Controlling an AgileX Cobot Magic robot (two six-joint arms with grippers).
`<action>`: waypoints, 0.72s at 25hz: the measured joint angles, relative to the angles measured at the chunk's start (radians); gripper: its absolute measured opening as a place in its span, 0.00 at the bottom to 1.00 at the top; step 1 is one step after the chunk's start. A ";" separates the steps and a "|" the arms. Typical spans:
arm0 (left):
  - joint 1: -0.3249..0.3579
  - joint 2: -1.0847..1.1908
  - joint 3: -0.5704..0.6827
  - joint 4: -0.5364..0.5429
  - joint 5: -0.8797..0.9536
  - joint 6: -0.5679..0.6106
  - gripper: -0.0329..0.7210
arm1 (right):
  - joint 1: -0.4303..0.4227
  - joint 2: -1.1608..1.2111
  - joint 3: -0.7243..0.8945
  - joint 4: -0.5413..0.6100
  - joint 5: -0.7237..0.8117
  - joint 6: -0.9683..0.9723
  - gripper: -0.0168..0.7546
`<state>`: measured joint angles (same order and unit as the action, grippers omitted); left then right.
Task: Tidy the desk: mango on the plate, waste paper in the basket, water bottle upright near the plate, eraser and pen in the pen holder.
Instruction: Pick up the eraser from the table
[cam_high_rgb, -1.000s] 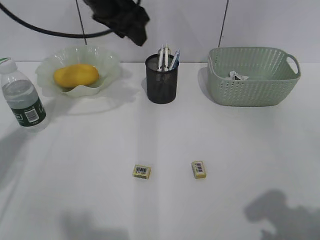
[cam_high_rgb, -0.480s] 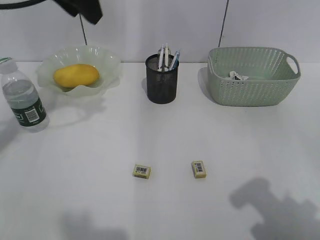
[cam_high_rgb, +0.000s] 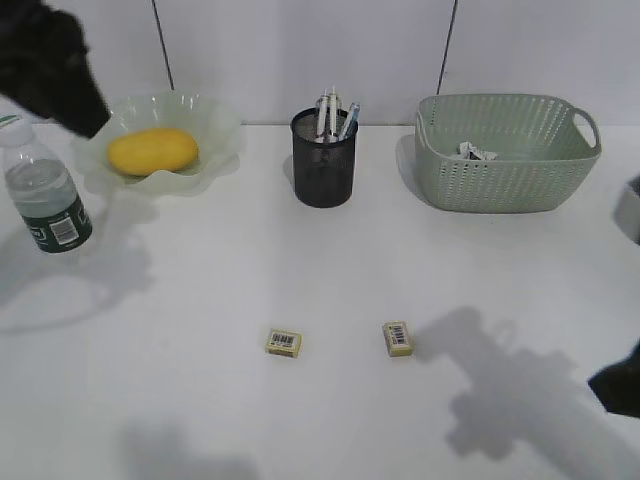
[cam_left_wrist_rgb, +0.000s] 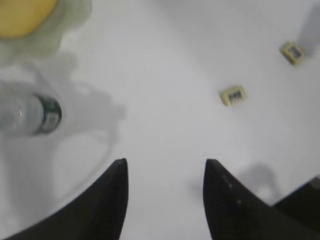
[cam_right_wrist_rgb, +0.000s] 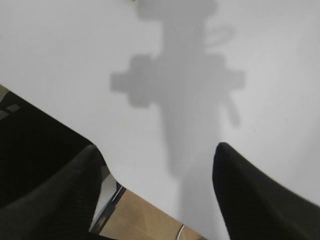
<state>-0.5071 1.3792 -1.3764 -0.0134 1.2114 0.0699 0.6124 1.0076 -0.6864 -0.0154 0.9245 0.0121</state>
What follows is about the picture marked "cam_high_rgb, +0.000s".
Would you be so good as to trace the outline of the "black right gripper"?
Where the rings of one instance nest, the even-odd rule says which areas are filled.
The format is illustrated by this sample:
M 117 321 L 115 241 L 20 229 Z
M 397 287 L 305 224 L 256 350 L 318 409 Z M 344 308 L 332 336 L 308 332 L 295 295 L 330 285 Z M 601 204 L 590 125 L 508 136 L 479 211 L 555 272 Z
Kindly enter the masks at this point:
M 638 418 L 639 344 L 636 344 L 626 358 L 594 374 L 588 380 L 588 385 L 607 412 Z

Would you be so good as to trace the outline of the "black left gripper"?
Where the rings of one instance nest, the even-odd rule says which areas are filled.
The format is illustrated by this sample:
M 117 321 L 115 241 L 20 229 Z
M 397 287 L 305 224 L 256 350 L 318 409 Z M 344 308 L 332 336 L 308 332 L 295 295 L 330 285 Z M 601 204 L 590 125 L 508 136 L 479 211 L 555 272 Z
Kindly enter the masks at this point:
M 43 1 L 1 3 L 1 95 L 90 139 L 110 119 L 78 18 Z

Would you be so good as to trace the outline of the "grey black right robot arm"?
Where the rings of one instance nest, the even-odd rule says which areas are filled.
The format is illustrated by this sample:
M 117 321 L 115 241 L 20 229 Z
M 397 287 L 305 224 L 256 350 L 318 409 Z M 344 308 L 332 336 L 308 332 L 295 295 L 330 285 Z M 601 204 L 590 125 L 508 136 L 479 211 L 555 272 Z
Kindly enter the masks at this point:
M 613 218 L 620 231 L 639 245 L 638 176 L 622 189 Z M 625 358 L 596 372 L 587 384 L 607 412 L 638 419 L 639 343 Z

